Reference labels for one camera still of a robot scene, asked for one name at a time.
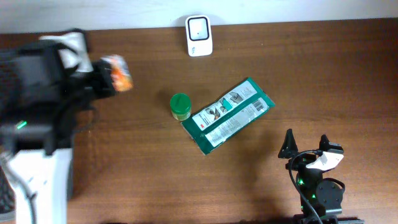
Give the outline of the orange snack packet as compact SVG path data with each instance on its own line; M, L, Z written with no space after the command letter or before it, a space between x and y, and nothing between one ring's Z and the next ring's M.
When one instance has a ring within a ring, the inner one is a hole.
M120 55L107 55L101 58L111 66L111 79L117 92L134 88L134 82L125 59Z

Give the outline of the green 3M wipes package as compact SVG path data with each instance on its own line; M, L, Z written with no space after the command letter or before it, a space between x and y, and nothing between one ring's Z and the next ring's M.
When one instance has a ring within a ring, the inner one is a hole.
M182 127L207 155L274 106L263 89L252 78L247 78L182 121Z

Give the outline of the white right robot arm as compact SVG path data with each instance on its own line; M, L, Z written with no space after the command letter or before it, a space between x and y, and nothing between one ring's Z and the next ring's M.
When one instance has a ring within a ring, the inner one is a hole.
M331 142L326 135L320 138L317 149L300 152L293 131L288 129L278 158L287 159L285 169L300 195L301 215L294 215L294 223L364 223L358 218L338 218L345 184L323 174L333 170L344 158L340 144Z

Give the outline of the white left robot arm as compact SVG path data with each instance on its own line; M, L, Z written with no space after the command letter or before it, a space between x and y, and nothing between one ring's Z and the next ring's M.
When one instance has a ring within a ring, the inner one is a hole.
M131 87L122 57L41 40L1 52L2 180L18 223L65 223L73 189L76 115Z

